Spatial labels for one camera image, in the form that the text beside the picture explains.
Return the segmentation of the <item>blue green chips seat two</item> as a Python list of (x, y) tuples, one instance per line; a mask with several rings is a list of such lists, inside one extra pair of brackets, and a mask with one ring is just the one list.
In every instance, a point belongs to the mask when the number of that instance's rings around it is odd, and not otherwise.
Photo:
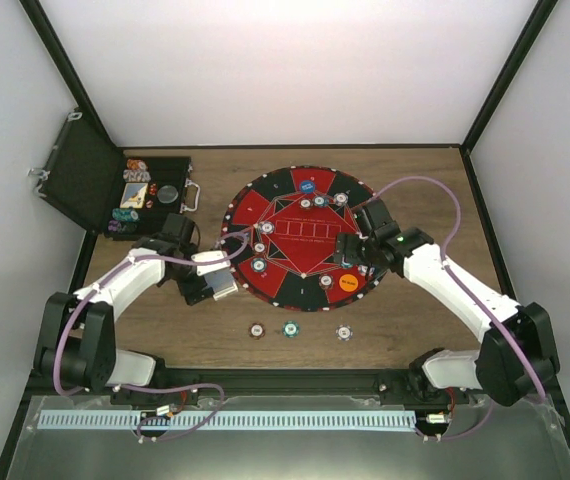
[(256, 273), (263, 273), (267, 269), (267, 261), (263, 257), (255, 257), (251, 260), (250, 267)]

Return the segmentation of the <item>blue green chip stack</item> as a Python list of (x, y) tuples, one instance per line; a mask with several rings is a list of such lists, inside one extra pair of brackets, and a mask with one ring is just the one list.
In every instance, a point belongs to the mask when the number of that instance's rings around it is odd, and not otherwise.
[(298, 323), (290, 321), (282, 326), (282, 334), (287, 338), (294, 338), (300, 333), (300, 326)]

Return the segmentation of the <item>orange black chip stack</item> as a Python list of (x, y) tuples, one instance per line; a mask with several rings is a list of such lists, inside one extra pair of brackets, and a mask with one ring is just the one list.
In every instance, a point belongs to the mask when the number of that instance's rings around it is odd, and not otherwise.
[(249, 327), (249, 335), (253, 339), (260, 339), (265, 335), (265, 327), (260, 323), (253, 323)]

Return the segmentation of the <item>blue small blind button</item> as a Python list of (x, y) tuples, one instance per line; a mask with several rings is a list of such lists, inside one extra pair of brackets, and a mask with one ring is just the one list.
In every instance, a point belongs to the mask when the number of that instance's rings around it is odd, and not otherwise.
[(311, 179), (305, 179), (299, 183), (298, 190), (304, 194), (313, 194), (316, 191), (315, 182)]

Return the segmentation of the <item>purple white chip stack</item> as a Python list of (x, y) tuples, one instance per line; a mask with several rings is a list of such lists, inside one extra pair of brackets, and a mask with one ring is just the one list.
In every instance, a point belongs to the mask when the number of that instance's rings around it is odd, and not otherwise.
[(349, 325), (339, 325), (335, 333), (337, 338), (341, 341), (349, 341), (353, 337), (353, 330)]

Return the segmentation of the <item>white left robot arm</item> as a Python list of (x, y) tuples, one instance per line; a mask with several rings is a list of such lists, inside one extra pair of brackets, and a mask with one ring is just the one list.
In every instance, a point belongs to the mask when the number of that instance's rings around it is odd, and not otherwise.
[(154, 357), (120, 350), (115, 324), (145, 291), (168, 281), (184, 297), (204, 287), (207, 298), (218, 294), (209, 279), (230, 279), (231, 261), (248, 244), (227, 253), (221, 248), (199, 251), (192, 236), (196, 224), (181, 214), (170, 215), (162, 230), (138, 239), (111, 270), (72, 293), (56, 292), (47, 300), (34, 356), (35, 372), (48, 376), (61, 396), (105, 387), (128, 389), (146, 403), (161, 402), (169, 392), (168, 377), (157, 371)]

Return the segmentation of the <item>purple white chips seat four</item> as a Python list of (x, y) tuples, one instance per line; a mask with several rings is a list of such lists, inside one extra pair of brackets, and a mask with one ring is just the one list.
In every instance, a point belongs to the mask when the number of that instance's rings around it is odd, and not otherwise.
[(274, 230), (275, 230), (275, 226), (270, 221), (262, 221), (258, 224), (258, 231), (261, 234), (269, 235), (269, 234), (273, 233)]

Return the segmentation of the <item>blue green chips top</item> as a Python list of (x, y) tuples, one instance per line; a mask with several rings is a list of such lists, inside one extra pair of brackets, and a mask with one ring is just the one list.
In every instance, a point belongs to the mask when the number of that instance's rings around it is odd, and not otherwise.
[(327, 205), (327, 199), (322, 196), (315, 196), (313, 199), (313, 204), (318, 208), (325, 207)]

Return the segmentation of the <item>orange big blind button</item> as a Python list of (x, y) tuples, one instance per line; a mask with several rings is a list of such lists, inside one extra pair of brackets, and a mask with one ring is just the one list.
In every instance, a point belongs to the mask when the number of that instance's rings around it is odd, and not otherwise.
[(359, 278), (353, 274), (343, 274), (338, 280), (338, 286), (344, 292), (355, 292), (360, 288)]

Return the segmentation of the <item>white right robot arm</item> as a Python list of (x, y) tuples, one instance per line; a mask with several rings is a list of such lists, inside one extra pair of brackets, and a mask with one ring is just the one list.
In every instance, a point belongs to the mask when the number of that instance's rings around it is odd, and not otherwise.
[(479, 343), (475, 350), (436, 348), (417, 358), (409, 378), (416, 400), (433, 402), (445, 388), (481, 390), (502, 406), (545, 394), (560, 361), (549, 314), (541, 305), (522, 305), (490, 288), (421, 229), (401, 230), (379, 199), (358, 206), (353, 216), (357, 231), (338, 235), (336, 260), (364, 266), (374, 277), (390, 271), (422, 288)]

